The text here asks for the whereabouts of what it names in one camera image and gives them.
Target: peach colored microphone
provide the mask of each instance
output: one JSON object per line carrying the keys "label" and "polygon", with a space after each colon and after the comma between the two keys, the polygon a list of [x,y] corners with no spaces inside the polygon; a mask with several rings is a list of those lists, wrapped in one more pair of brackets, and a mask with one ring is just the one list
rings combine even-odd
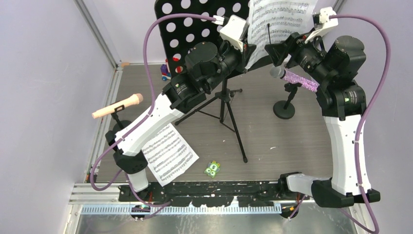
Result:
{"label": "peach colored microphone", "polygon": [[116,109],[121,107],[122,105],[126,107],[132,106],[132,105],[137,105],[143,101],[143,96],[142,94],[133,94],[132,96],[128,97],[127,99],[124,99],[122,101],[115,102],[114,104],[104,107],[100,110],[97,110],[92,113],[93,118],[99,118],[108,114],[111,114],[115,112]]}

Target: cable connector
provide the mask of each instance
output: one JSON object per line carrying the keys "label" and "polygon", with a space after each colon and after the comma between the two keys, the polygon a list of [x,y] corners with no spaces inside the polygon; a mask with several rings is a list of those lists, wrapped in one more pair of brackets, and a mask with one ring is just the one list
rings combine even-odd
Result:
{"label": "cable connector", "polygon": [[224,24],[224,17],[222,16],[213,16],[215,18],[215,21],[213,21],[214,24],[217,25],[223,25]]}

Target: wall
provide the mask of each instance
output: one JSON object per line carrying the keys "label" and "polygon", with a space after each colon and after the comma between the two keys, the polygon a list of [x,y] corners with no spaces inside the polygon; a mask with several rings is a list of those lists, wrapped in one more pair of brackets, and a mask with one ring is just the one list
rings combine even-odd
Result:
{"label": "wall", "polygon": [[[156,20],[153,9],[155,0],[84,1],[116,58],[124,62],[143,63],[143,39],[150,25]],[[333,6],[335,2],[336,0],[319,0],[315,10]],[[165,61],[164,47],[158,28],[155,28],[150,36],[148,61]]]}
{"label": "wall", "polygon": [[[392,44],[387,82],[365,124],[367,172],[372,187],[381,192],[381,201],[372,204],[380,233],[411,233],[413,229],[412,8],[413,2],[405,0],[348,0],[341,11],[374,18],[385,28]],[[356,80],[371,99],[383,71],[383,39],[368,23],[339,19],[338,28],[326,36],[326,47],[341,35],[357,37],[366,47],[367,60]]]}
{"label": "wall", "polygon": [[113,68],[73,0],[0,5],[0,233],[62,233]]}

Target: sheet music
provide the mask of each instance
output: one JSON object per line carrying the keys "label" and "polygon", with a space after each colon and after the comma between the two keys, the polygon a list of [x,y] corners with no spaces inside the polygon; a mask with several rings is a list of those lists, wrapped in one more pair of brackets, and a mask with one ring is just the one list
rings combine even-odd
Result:
{"label": "sheet music", "polygon": [[251,0],[248,15],[248,43],[257,45],[249,59],[247,69],[268,55],[264,46],[281,42],[294,32],[304,33],[317,0]]}
{"label": "sheet music", "polygon": [[169,184],[199,159],[172,124],[168,124],[149,140],[142,152],[150,171],[161,186]]}

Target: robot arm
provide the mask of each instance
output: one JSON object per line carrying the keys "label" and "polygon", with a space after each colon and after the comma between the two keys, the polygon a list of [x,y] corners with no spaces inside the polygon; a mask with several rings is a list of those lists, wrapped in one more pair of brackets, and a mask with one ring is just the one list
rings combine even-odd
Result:
{"label": "robot arm", "polygon": [[173,77],[157,97],[153,112],[146,121],[123,139],[126,132],[149,115],[149,108],[124,129],[114,129],[106,134],[109,144],[122,139],[114,148],[113,157],[116,164],[128,174],[137,192],[148,186],[144,170],[148,162],[141,151],[146,142],[169,123],[206,100],[206,94],[210,94],[234,70],[243,72],[255,49],[255,46],[248,46],[244,42],[248,28],[245,20],[237,16],[216,18],[217,24],[226,21],[220,31],[223,40],[219,49],[212,42],[196,44],[185,56],[183,71]]}
{"label": "robot arm", "polygon": [[[310,195],[321,207],[341,208],[363,202],[357,184],[354,153],[355,133],[366,109],[364,90],[353,80],[366,60],[363,43],[351,36],[336,39],[327,52],[321,36],[337,25],[331,7],[313,16],[316,28],[306,34],[291,34],[282,43],[265,46],[275,66],[291,55],[286,68],[299,65],[317,83],[317,101],[321,107],[331,139],[333,177],[316,178],[302,173],[283,174],[280,186],[284,190]],[[370,202],[380,200],[380,193],[371,188],[365,160],[363,135],[359,140],[360,168],[364,192]]]}

